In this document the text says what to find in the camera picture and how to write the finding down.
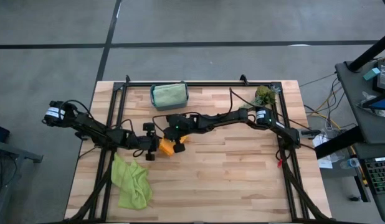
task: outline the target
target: wooden table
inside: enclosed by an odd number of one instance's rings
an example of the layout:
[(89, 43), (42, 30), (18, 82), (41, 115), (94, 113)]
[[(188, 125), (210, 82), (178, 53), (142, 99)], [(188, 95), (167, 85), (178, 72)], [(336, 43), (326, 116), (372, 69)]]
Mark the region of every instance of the wooden table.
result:
[[(290, 119), (308, 125), (297, 81), (281, 81)], [(92, 114), (106, 123), (113, 82), (98, 82), (92, 103)], [(251, 100), (256, 87), (233, 87), (241, 97)], [(130, 118), (137, 135), (144, 135), (143, 123), (159, 114), (197, 111), (202, 114), (228, 111), (228, 87), (190, 87), (188, 106), (179, 110), (156, 111), (150, 103), (148, 87), (128, 87), (123, 119)], [(234, 99), (234, 109), (243, 105)], [(166, 127), (166, 121), (158, 118)], [(91, 141), (82, 145), (80, 153), (93, 147)], [(223, 126), (206, 134), (192, 134), (186, 151), (168, 157), (156, 153), (154, 162), (137, 158), (148, 168), (153, 190), (149, 206), (143, 210), (118, 208), (118, 187), (112, 185), (108, 222), (286, 222), (290, 221), (282, 170), (277, 168), (276, 135), (271, 131), (250, 129), (245, 124)], [(118, 149), (124, 160), (133, 160), (131, 153)], [(93, 189), (100, 150), (79, 160), (65, 217), (71, 217), (86, 201)], [(303, 187), (310, 198), (327, 216), (331, 216), (315, 152), (301, 147), (297, 150)], [(294, 192), (298, 216), (299, 200)], [(102, 206), (102, 195), (97, 214)]]

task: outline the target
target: white label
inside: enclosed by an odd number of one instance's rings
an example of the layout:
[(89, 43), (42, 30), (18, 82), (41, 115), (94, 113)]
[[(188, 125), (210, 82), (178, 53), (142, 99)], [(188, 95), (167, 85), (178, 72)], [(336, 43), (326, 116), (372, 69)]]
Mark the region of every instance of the white label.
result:
[(280, 126), (281, 128), (285, 128), (285, 126), (282, 123), (279, 123), (278, 121), (276, 121), (275, 124)]
[(58, 118), (58, 113), (53, 112), (53, 111), (47, 111), (45, 114), (46, 114), (46, 115), (49, 115), (49, 116), (53, 116), (53, 117), (55, 117), (55, 118)]
[(385, 161), (385, 157), (375, 158), (375, 161), (377, 162)]
[[(48, 109), (48, 111), (53, 111), (53, 112), (56, 112), (56, 113), (58, 113), (58, 108), (53, 108), (53, 107), (50, 107), (49, 109)], [(64, 110), (61, 110), (61, 114), (62, 115), (64, 115), (65, 114), (65, 111)]]

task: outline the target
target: green towel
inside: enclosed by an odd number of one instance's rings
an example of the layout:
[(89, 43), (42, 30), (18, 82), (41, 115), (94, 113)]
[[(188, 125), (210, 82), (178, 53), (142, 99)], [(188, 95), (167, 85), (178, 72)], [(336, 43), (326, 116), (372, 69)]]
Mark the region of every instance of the green towel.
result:
[(118, 154), (115, 154), (111, 180), (120, 188), (119, 207), (135, 210), (147, 207), (153, 194), (147, 181), (147, 173), (147, 169), (142, 168), (135, 160), (129, 166)]
[(187, 101), (186, 85), (183, 83), (155, 86), (153, 95), (156, 106), (169, 106)]

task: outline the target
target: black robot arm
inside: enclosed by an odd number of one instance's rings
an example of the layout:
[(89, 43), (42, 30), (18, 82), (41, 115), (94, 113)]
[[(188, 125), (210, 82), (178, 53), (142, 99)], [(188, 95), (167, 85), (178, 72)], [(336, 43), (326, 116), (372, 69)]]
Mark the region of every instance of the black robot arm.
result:
[[(248, 113), (255, 110), (256, 120), (248, 118)], [(294, 128), (286, 128), (279, 123), (273, 111), (264, 107), (251, 109), (240, 108), (237, 111), (209, 116), (199, 113), (171, 114), (166, 116), (169, 127), (164, 129), (164, 137), (175, 141), (175, 152), (184, 151), (184, 145), (180, 143), (180, 138), (188, 134), (204, 134), (214, 128), (235, 123), (245, 123), (253, 129), (271, 130), (284, 140), (284, 143), (294, 148), (300, 147), (299, 132)]]
[(88, 136), (95, 145), (102, 148), (121, 147), (139, 149), (142, 152), (147, 151), (146, 159), (149, 161), (155, 160), (151, 152), (156, 151), (159, 145), (153, 123), (143, 124), (143, 130), (147, 132), (146, 136), (136, 136), (133, 130), (121, 129), (120, 127), (112, 129), (105, 126), (93, 119), (90, 113), (80, 112), (75, 105), (62, 101), (50, 102), (50, 107), (42, 122), (51, 127), (73, 128), (77, 131), (75, 135), (78, 138), (86, 140), (84, 137)]

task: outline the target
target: keyboard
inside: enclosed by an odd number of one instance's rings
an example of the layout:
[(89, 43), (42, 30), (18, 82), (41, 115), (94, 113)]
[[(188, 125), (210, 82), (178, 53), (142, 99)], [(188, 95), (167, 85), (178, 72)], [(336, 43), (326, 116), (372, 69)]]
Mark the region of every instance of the keyboard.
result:
[(369, 184), (373, 188), (373, 192), (385, 194), (385, 157), (365, 159), (364, 164), (368, 176), (371, 177)]

